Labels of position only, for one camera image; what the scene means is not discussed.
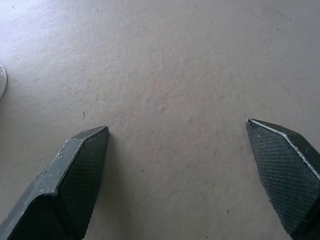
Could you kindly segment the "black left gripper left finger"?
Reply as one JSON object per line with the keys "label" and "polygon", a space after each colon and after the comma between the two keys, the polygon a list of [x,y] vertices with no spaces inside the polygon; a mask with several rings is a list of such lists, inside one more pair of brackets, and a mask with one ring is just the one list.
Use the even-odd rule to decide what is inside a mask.
{"label": "black left gripper left finger", "polygon": [[82,240],[99,193],[107,126],[70,137],[0,225],[2,240]]}

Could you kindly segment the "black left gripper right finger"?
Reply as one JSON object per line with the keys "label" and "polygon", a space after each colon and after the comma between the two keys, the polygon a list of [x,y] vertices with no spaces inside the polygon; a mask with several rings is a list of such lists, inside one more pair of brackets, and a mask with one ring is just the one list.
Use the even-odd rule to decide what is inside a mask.
{"label": "black left gripper right finger", "polygon": [[245,129],[260,182],[293,240],[320,238],[320,154],[299,133],[249,118]]}

